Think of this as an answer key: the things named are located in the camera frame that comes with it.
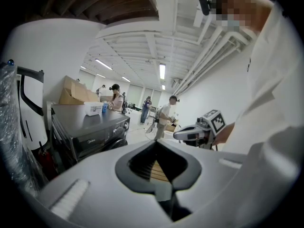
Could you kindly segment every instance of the ceiling light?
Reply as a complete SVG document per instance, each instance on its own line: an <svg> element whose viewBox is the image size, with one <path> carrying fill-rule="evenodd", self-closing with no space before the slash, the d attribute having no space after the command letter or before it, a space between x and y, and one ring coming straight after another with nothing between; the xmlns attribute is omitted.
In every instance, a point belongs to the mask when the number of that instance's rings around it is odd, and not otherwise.
<svg viewBox="0 0 304 228"><path fill-rule="evenodd" d="M102 75L100 75L100 74L96 74L96 75L98 75L98 76L100 76L100 77L103 77L103 78L105 78L105 76L102 76Z"/></svg>
<svg viewBox="0 0 304 228"><path fill-rule="evenodd" d="M122 77L124 80L128 81L128 82L131 82L129 79L125 78L125 77Z"/></svg>
<svg viewBox="0 0 304 228"><path fill-rule="evenodd" d="M108 65L104 64L102 61L99 61L98 59L95 59L95 61L96 61L97 63L100 63L101 65L104 65L104 66L107 67L108 69L112 70L111 67L109 67Z"/></svg>
<svg viewBox="0 0 304 228"><path fill-rule="evenodd" d="M160 75L161 75L161 79L165 79L165 71L166 71L166 65L160 64Z"/></svg>

